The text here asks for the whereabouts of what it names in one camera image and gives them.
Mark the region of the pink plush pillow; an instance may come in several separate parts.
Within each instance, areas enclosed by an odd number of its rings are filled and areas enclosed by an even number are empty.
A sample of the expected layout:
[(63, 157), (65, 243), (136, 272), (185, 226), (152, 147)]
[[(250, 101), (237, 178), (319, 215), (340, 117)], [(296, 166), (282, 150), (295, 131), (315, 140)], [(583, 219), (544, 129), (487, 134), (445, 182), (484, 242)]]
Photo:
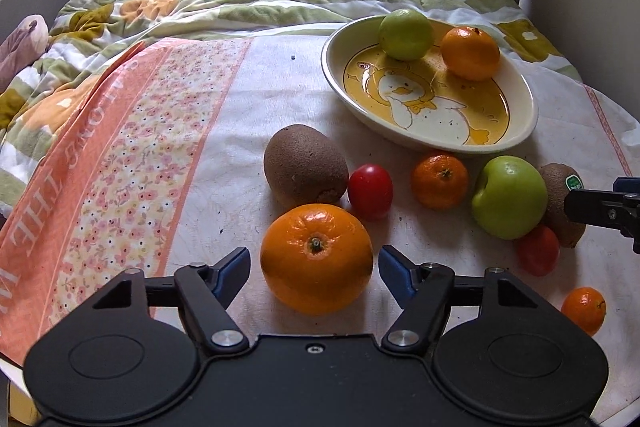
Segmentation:
[(18, 72), (32, 65), (49, 47), (49, 27), (40, 14), (26, 16), (1, 43), (0, 89), (8, 89)]

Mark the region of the green apple back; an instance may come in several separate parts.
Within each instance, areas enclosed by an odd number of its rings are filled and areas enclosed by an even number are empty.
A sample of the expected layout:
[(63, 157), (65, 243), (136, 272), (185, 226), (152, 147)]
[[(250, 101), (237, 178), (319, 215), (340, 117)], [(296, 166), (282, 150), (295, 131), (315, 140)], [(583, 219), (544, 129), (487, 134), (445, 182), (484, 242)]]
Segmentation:
[(512, 241), (538, 225), (547, 204), (547, 187), (538, 170), (522, 158), (503, 155), (480, 172), (471, 211), (485, 232)]

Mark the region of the red cherry tomato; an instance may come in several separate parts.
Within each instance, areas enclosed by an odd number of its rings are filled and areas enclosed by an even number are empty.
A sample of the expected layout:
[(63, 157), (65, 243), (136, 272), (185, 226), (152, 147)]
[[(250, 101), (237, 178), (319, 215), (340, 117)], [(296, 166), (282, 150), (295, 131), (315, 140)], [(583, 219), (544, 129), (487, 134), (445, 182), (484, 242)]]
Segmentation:
[(382, 220), (392, 207), (393, 181), (379, 165), (366, 164), (357, 168), (348, 180), (347, 191), (352, 210), (364, 220)]
[(513, 248), (518, 266), (535, 277), (550, 274), (560, 257), (558, 238), (545, 225), (537, 225), (526, 235), (514, 239)]

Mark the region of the green apple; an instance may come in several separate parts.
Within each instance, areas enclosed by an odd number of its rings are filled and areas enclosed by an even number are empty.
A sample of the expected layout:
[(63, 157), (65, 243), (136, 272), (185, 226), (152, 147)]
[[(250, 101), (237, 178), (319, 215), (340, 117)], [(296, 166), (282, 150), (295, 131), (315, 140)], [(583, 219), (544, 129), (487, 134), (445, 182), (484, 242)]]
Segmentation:
[(416, 61), (424, 57), (435, 42), (430, 20), (422, 13), (399, 9), (382, 19), (378, 44), (397, 61)]
[(538, 170), (522, 158), (503, 155), (480, 172), (471, 211), (485, 232), (512, 241), (538, 225), (547, 204), (547, 187)]

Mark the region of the small mandarin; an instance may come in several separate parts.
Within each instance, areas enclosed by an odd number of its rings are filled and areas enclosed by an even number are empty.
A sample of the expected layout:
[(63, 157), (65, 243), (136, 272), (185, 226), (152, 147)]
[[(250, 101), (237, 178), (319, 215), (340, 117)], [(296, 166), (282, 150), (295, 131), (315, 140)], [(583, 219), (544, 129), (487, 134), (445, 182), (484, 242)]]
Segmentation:
[(606, 315), (606, 302), (592, 287), (573, 289), (564, 299), (561, 312), (589, 336), (596, 335)]
[(465, 199), (469, 173), (463, 162), (448, 154), (423, 158), (411, 171), (411, 192), (426, 208), (449, 210)]

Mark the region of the brown kiwi with sticker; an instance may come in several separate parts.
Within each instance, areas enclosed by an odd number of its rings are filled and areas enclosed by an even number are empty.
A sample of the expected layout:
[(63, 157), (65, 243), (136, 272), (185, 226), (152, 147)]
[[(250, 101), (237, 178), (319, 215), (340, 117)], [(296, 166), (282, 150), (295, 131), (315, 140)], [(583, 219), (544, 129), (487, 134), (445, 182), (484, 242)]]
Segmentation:
[(538, 169), (548, 192), (548, 204), (541, 222), (556, 236), (563, 248), (575, 248), (586, 231), (583, 223), (570, 221), (564, 211), (564, 199), (572, 190), (584, 187), (578, 172), (565, 164), (547, 164)]

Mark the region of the brown kiwi plain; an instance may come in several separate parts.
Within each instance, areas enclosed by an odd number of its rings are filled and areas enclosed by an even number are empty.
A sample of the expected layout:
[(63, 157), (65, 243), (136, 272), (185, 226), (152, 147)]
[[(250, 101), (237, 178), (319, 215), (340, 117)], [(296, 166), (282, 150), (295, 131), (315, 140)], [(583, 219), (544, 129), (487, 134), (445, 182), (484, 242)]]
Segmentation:
[(275, 199), (291, 209), (305, 204), (335, 204), (348, 183), (346, 160), (318, 130), (290, 124), (269, 140), (264, 171)]

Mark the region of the green apple front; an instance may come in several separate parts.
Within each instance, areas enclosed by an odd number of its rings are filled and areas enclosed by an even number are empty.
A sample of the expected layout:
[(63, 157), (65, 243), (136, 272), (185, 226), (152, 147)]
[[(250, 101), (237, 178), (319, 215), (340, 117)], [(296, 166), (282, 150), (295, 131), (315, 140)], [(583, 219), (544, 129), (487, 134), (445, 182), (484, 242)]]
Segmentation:
[(416, 61), (424, 57), (435, 42), (430, 20), (422, 13), (399, 9), (382, 19), (378, 44), (397, 61)]

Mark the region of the white pink floral cloth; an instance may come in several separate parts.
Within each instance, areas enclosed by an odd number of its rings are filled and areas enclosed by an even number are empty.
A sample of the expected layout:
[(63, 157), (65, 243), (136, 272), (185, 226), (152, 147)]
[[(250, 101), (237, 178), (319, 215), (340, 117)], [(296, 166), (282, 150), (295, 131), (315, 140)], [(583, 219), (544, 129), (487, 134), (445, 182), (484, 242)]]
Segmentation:
[[(427, 153), (390, 142), (356, 118), (323, 75), (326, 39), (165, 38), (126, 52), (115, 69), (86, 78), (78, 90), (43, 100), (35, 117), (64, 116), (64, 109), (70, 119), (48, 156), (27, 169), (26, 192), (1, 232), (2, 355), (22, 365), (40, 336), (122, 270), (164, 277), (190, 262), (213, 265), (239, 246), (250, 251), (252, 269), (229, 311), (252, 343), (268, 333), (381, 339), (400, 308), (378, 269), (353, 303), (322, 317), (280, 303), (262, 276), (262, 238), (288, 208), (267, 183), (265, 149), (277, 131), (304, 124), (336, 145), (349, 173), (375, 164), (390, 174), (392, 208), (364, 222), (375, 259), (390, 244), (413, 262), (438, 262), (460, 275), (508, 268), (557, 307), (576, 287), (600, 291), (606, 314), (593, 339), (610, 376), (592, 416), (603, 426), (639, 417), (639, 255), (632, 241), (588, 227), (550, 274), (532, 277), (518, 267), (511, 239), (477, 224), (470, 195), (451, 210), (424, 207), (410, 174)], [(577, 79), (539, 63), (508, 62), (533, 93), (537, 124), (511, 150), (462, 155), (471, 195), (486, 162), (502, 154), (536, 168), (570, 166), (593, 190), (639, 176), (634, 117)]]

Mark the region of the floral striped duvet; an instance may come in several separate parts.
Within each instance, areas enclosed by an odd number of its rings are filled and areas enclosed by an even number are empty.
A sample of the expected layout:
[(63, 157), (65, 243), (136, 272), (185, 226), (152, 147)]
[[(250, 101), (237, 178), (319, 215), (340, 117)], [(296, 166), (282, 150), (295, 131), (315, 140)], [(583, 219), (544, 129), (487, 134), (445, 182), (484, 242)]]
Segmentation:
[(342, 23), (397, 9), (476, 26), (505, 54), (578, 75), (514, 0), (68, 0), (44, 34), (43, 50), (1, 79), (2, 213), (13, 210), (67, 117), (56, 110), (29, 124), (28, 112), (55, 91), (103, 72), (133, 44), (165, 37), (326, 36)]

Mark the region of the cream bowl with duck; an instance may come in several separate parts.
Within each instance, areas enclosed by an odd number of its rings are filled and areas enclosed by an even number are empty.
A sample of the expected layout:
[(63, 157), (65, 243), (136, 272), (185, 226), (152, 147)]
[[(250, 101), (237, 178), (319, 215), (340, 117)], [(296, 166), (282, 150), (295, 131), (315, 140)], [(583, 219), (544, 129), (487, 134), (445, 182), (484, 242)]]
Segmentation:
[(419, 61), (389, 58), (378, 45), (382, 15), (338, 28), (321, 67), (341, 102), (384, 138), (413, 150), (493, 154), (521, 144), (538, 122), (532, 90), (503, 55), (497, 75), (472, 82), (450, 74), (439, 45), (452, 27), (434, 20), (435, 41)]

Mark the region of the large orange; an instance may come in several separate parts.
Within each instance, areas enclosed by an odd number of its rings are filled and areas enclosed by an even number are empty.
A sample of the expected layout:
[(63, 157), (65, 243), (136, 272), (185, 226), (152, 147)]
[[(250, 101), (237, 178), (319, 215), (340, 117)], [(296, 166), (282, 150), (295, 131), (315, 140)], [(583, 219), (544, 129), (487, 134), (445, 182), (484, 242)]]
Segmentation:
[(489, 80), (500, 67), (501, 53), (497, 43), (477, 27), (450, 29), (442, 37), (440, 53), (450, 72), (465, 80)]
[(260, 267), (274, 297), (307, 315), (341, 311), (366, 289), (373, 270), (366, 228), (329, 204), (293, 208), (274, 220), (260, 246)]

